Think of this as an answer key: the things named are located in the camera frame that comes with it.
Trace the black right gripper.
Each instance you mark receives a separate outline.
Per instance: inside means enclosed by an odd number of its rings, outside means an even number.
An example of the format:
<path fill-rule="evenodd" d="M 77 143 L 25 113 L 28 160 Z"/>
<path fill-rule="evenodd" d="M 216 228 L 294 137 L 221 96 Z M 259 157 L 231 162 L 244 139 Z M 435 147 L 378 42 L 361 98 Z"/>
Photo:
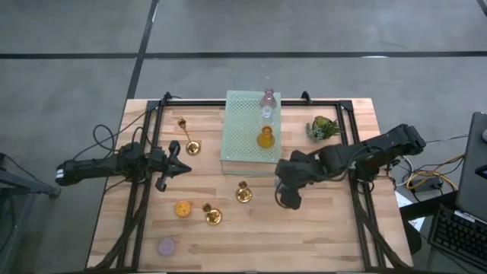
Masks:
<path fill-rule="evenodd" d="M 298 190 L 307 184 L 323 181 L 323 167 L 313 156 L 294 150 L 291 157 L 280 159 L 275 169 L 275 201 L 283 209 L 297 210 L 302 198 Z"/>

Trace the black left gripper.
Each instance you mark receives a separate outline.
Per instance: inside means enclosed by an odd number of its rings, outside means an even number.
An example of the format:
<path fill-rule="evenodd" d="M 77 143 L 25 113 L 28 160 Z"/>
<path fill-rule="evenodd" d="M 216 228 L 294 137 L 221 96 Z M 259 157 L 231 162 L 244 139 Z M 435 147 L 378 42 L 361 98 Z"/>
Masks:
<path fill-rule="evenodd" d="M 182 163 L 179 159 L 179 153 L 181 150 L 180 143 L 173 140 L 169 144 L 169 163 L 171 168 L 167 166 L 167 155 L 162 147 L 152 148 L 149 153 L 146 154 L 146 180 L 150 180 L 154 172 L 160 172 L 162 175 L 157 178 L 155 187 L 158 191 L 164 192 L 167 188 L 167 178 L 174 178 L 175 176 L 189 173 L 191 167 Z"/>

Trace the amber ribbed glass candle holder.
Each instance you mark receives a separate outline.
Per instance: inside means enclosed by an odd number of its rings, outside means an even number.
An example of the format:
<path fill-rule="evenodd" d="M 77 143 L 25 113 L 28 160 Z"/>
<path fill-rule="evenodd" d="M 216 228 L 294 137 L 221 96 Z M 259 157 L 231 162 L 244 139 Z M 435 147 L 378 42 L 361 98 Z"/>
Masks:
<path fill-rule="evenodd" d="M 261 148 L 272 148 L 275 144 L 275 137 L 271 126 L 264 126 L 261 133 L 257 136 L 257 144 Z"/>

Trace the pink candle jar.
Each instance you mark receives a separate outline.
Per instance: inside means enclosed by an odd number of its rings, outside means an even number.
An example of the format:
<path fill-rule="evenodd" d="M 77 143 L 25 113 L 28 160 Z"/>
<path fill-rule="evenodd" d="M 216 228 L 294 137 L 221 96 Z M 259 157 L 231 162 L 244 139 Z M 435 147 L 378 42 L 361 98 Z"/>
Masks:
<path fill-rule="evenodd" d="M 161 239 L 158 245 L 158 253 L 161 256 L 171 256 L 175 250 L 175 242 L 168 237 Z"/>

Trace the clear ribbed glass candle holder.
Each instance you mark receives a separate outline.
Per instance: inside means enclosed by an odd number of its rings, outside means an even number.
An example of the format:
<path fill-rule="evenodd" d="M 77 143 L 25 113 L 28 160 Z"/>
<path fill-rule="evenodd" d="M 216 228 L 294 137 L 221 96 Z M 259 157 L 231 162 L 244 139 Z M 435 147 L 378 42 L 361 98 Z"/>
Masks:
<path fill-rule="evenodd" d="M 259 117 L 259 124 L 261 127 L 273 126 L 274 109 L 271 106 L 264 106 L 262 108 L 261 116 Z"/>

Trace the mint green perforated metal shelf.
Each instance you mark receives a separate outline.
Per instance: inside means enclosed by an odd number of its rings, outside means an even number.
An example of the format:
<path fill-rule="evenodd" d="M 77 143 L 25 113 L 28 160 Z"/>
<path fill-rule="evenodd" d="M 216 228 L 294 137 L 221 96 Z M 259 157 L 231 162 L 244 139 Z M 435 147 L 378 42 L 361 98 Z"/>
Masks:
<path fill-rule="evenodd" d="M 272 148 L 261 148 L 257 144 L 257 136 L 262 131 L 259 124 L 262 107 L 259 102 L 263 95 L 262 91 L 227 92 L 220 155 L 224 174 L 274 175 L 275 166 L 282 156 L 282 96 L 279 92 L 274 93 L 277 105 L 271 127 L 275 144 Z"/>

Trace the tall brass candlestick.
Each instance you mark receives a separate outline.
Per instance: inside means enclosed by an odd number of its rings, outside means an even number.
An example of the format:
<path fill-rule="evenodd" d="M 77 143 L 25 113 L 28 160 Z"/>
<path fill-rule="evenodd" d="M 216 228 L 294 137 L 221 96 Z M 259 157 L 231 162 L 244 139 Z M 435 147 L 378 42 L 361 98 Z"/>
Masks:
<path fill-rule="evenodd" d="M 177 121 L 178 126 L 184 131 L 188 143 L 186 144 L 186 152 L 188 155 L 197 155 L 201 151 L 201 145 L 199 142 L 193 141 L 186 130 L 186 120 L 181 118 Z"/>

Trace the short brass candlestick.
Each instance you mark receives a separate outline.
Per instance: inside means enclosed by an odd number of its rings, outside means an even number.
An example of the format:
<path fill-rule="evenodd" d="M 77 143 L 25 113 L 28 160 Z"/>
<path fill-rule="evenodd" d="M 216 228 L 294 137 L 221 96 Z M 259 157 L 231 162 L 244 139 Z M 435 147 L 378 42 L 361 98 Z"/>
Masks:
<path fill-rule="evenodd" d="M 236 199 L 241 203 L 249 202 L 252 197 L 253 193 L 252 190 L 248 187 L 246 181 L 240 181 L 238 183 L 238 189 L 235 193 Z"/>

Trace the medium brass candlestick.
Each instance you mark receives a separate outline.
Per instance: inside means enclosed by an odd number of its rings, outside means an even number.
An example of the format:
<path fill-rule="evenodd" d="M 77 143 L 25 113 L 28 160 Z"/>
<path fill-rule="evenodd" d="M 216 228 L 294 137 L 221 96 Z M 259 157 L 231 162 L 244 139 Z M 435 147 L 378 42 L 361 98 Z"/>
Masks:
<path fill-rule="evenodd" d="M 209 225 L 217 225 L 222 220 L 222 213 L 219 209 L 213 208 L 209 203 L 202 206 L 202 210 L 205 213 L 205 221 Z"/>

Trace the potted succulent plant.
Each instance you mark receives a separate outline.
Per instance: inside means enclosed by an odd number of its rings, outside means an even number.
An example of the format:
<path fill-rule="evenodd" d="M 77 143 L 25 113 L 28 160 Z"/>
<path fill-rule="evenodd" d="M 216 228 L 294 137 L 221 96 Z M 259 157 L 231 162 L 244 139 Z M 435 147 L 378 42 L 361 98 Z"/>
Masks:
<path fill-rule="evenodd" d="M 306 124 L 305 132 L 312 142 L 320 142 L 339 135 L 341 129 L 336 120 L 325 116 L 315 116 L 312 123 Z"/>

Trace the white paper sheet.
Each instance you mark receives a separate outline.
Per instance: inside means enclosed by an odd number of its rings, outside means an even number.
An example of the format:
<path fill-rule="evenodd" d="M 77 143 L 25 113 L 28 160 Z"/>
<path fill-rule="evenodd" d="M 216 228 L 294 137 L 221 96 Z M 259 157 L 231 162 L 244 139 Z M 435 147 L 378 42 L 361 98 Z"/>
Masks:
<path fill-rule="evenodd" d="M 412 204 L 412 201 L 407 199 L 405 196 L 400 194 L 398 191 L 395 192 L 395 195 L 396 195 L 397 204 L 400 208 L 405 207 L 405 206 L 410 206 Z M 414 229 L 416 229 L 418 232 L 420 232 L 422 225 L 424 223 L 424 220 L 425 220 L 425 217 L 416 218 L 416 219 L 410 220 L 409 224 L 412 225 L 414 227 Z"/>

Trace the grey metal stand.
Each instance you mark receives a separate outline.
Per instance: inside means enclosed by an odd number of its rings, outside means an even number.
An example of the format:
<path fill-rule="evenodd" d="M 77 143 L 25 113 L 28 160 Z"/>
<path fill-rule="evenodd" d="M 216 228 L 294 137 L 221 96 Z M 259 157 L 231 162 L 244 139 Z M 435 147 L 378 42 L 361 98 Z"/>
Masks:
<path fill-rule="evenodd" d="M 3 166 L 9 160 L 30 176 L 30 179 L 13 174 Z M 21 226 L 29 215 L 33 194 L 58 198 L 60 189 L 41 182 L 12 158 L 0 152 L 0 274 L 6 274 L 15 257 Z"/>

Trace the black keyboard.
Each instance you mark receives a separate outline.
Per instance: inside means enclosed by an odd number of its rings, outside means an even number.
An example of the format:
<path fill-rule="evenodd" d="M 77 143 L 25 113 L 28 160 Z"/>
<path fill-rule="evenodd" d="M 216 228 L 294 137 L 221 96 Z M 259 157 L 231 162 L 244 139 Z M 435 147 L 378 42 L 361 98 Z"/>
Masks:
<path fill-rule="evenodd" d="M 428 242 L 439 250 L 487 272 L 487 224 L 439 205 Z"/>

